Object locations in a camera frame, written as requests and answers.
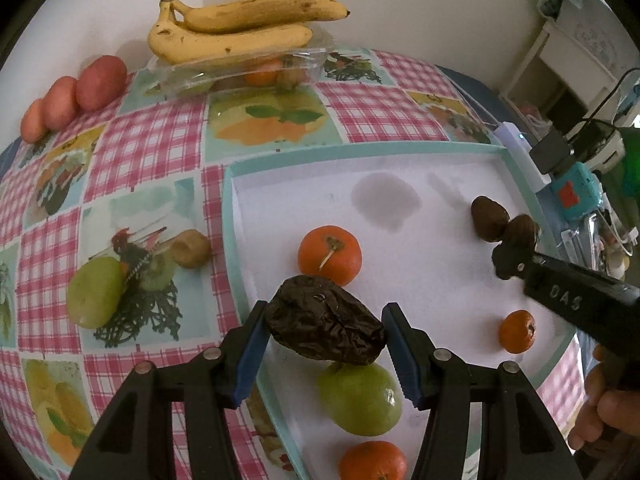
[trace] brown nut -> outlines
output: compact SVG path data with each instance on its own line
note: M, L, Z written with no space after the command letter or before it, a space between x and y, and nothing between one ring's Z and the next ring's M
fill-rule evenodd
M196 229L188 229L174 238L171 244L174 262L185 269L196 269L211 258L209 239Z
M509 224L509 213L500 204L485 196L471 203L471 218L476 234L485 242L497 242Z
M529 215L518 215L507 225L502 234L502 241L534 251L539 236L540 226Z

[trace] yellow banana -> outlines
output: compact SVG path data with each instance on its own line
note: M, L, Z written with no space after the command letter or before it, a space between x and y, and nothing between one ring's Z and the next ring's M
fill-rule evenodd
M237 0L228 4L189 7L172 1L184 25L197 32L228 34L250 28L298 22L332 22L349 15L336 0Z
M178 64L217 58L213 65L241 60L251 54L286 51L305 46L312 31L300 24L266 27L237 34L202 34L186 30L175 19L173 0L160 1L160 15L147 42L156 56Z

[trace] metal screw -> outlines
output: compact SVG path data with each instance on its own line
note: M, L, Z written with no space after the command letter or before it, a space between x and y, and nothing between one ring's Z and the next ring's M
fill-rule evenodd
M207 361L215 361L216 359L220 359L222 357L222 350L217 346L210 346L202 353L202 356Z
M134 370L136 371L137 374L144 375L144 374L148 374L153 367L154 367L154 364L151 361L140 361L134 367Z
M433 351L433 356L438 361L448 361L449 359L451 359L451 352L449 352L449 350L447 350L446 348L436 348Z
M520 370L518 363L515 361L505 361L502 363L502 368L510 374L517 374Z

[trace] pink potato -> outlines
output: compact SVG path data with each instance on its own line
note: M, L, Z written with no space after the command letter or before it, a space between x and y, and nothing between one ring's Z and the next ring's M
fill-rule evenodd
M36 99L22 116L20 136L24 142L34 144L44 137L47 131L42 115L42 98Z
M96 112L120 97L127 85L127 67L116 56L102 56L82 70L76 98L82 110Z
M44 124L49 130L64 130L78 116L76 78L65 75L58 79L42 100Z

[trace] human hand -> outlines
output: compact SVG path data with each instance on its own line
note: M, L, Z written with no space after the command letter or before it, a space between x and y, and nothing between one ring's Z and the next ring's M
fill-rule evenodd
M603 351L600 345L593 351L593 357L602 361ZM584 389L588 400L567 438L572 449L578 450L585 442L598 440L605 424L630 435L640 436L640 392L607 391L602 364L598 364L587 375Z

